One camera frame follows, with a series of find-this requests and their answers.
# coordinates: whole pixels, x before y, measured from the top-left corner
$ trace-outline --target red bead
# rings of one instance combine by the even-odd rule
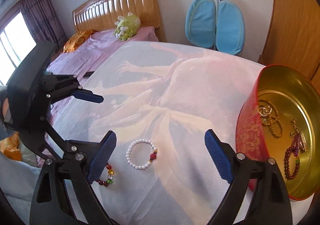
[[[150,159],[151,160],[155,160],[157,158],[157,155],[155,154],[155,153],[152,153],[151,155],[150,155]]]

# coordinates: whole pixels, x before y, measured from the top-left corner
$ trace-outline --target blue cushion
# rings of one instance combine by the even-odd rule
[[[216,47],[220,52],[236,55],[244,46],[244,19],[238,6],[228,0],[219,2]]]
[[[214,0],[195,0],[186,18],[186,36],[191,43],[211,48],[216,36],[216,5]]]

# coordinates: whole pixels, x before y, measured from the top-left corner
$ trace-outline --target jewelry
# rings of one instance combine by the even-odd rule
[[[131,154],[131,151],[133,149],[133,147],[136,145],[136,144],[139,144],[139,143],[147,143],[147,144],[150,144],[153,148],[153,153],[150,155],[150,159],[149,161],[145,164],[145,165],[136,165],[134,164],[133,162],[131,162],[131,159],[130,159],[130,154]],[[131,143],[131,145],[129,146],[128,148],[128,151],[125,155],[125,157],[127,158],[128,160],[128,164],[130,166],[132,166],[133,168],[137,169],[137,170],[141,170],[141,169],[146,169],[148,168],[151,164],[152,164],[152,161],[155,160],[157,158],[157,152],[158,152],[158,149],[156,148],[155,144],[153,142],[151,142],[151,140],[147,140],[147,139],[137,139],[135,141],[133,141]]]
[[[306,138],[304,137],[304,134],[303,134],[302,130],[297,128],[297,120],[293,119],[293,120],[291,120],[291,123],[292,123],[292,126],[293,126],[293,128],[294,128],[294,130],[296,132],[295,136],[299,136],[299,147],[296,147],[296,149],[300,148],[301,152],[304,153],[308,149],[307,148]]]
[[[259,99],[258,102],[265,102],[266,104],[268,104],[267,107],[265,107],[262,104],[259,105],[258,112],[260,114],[261,124],[264,127],[268,127],[274,137],[276,137],[276,138],[282,137],[282,135],[283,135],[283,126],[282,126],[282,123],[279,120],[279,112],[276,109],[275,105],[272,102],[270,102],[268,100],[265,100],[265,99]],[[275,115],[271,115],[272,109],[275,112]],[[275,123],[278,123],[278,125],[279,125],[280,135],[276,134],[276,131],[273,128],[273,125]]]
[[[112,183],[112,179],[113,179],[113,170],[112,170],[112,166],[110,164],[106,164],[106,168],[108,169],[108,179],[106,181],[103,181],[103,180],[100,180],[100,179],[97,179],[96,182],[99,184],[99,185],[104,185],[105,187],[108,187],[109,184]]]
[[[289,157],[292,152],[295,151],[295,146],[291,146],[287,149],[285,156],[284,156],[284,175],[287,180],[293,180],[296,178],[296,175],[300,169],[300,156],[296,156],[296,167],[294,169],[293,175],[290,175],[290,168],[289,168]]]

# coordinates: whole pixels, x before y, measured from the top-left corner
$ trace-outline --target smartphone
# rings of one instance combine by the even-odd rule
[[[86,72],[84,75],[83,75],[83,79],[88,79],[94,72]]]

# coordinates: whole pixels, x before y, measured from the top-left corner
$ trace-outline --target green stuffed animal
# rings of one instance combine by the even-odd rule
[[[118,16],[118,20],[115,22],[117,26],[115,30],[115,37],[122,41],[127,41],[133,37],[140,29],[141,21],[140,18],[129,12],[127,17]]]

